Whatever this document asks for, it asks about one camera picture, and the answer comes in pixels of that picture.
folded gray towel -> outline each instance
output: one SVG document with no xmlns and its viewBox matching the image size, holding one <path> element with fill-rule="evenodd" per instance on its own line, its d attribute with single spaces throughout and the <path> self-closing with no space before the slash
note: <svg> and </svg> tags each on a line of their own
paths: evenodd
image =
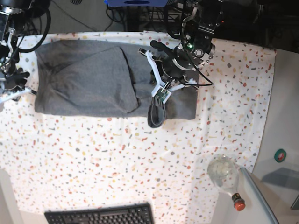
<svg viewBox="0 0 299 224">
<path fill-rule="evenodd" d="M 58 41 L 36 51 L 39 87 L 36 112 L 63 116 L 147 117 L 151 66 L 143 47 L 102 41 Z M 174 92 L 167 119 L 194 119 L 197 92 Z"/>
</svg>

gray floor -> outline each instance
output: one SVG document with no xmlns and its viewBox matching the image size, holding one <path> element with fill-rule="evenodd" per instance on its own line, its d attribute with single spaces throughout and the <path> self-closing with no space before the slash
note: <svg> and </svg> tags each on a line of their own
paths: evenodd
<svg viewBox="0 0 299 224">
<path fill-rule="evenodd" d="M 55 0 L 55 2 L 68 14 L 96 31 L 104 31 L 111 22 L 106 15 L 106 5 L 103 0 L 84 0 L 81 5 L 73 5 L 70 0 Z M 50 33 L 92 31 L 65 15 L 53 2 L 50 5 L 50 12 L 52 17 Z M 45 15 L 42 17 L 42 22 L 44 29 L 46 25 Z M 36 20 L 35 24 L 39 27 L 39 20 Z M 123 31 L 123 27 L 121 24 L 113 23 L 109 31 Z"/>
</svg>

green led light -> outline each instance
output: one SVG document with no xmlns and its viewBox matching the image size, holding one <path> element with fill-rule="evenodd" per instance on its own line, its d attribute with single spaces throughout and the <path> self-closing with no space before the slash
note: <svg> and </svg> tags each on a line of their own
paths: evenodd
<svg viewBox="0 0 299 224">
<path fill-rule="evenodd" d="M 192 49 L 192 48 L 193 48 L 193 45 L 190 44 L 190 43 L 187 43 L 187 48 Z"/>
</svg>

confetti-patterned fabric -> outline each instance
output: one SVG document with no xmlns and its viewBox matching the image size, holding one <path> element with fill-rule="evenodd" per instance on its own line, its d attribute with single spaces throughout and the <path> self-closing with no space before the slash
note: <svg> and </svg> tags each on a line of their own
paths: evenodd
<svg viewBox="0 0 299 224">
<path fill-rule="evenodd" d="M 40 36 L 26 37 L 29 48 Z M 177 45 L 167 34 L 83 33 L 67 39 Z M 209 223 L 217 190 L 206 168 L 226 154 L 252 171 L 260 148 L 274 74 L 275 52 L 213 40 L 215 57 L 203 72 L 214 86 L 199 90 L 195 120 L 168 120 L 153 130 L 146 118 L 59 117 L 37 114 L 35 97 L 5 104 L 0 114 L 0 167 L 11 176 L 21 210 L 87 209 L 150 202 L 157 224 Z M 18 64 L 38 87 L 35 53 Z"/>
</svg>

blue device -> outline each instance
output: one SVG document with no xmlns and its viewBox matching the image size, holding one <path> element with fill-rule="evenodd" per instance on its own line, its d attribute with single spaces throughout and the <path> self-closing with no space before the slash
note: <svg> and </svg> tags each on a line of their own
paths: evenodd
<svg viewBox="0 0 299 224">
<path fill-rule="evenodd" d="M 111 7 L 118 6 L 156 6 L 164 7 L 177 0 L 104 0 L 104 3 Z"/>
</svg>

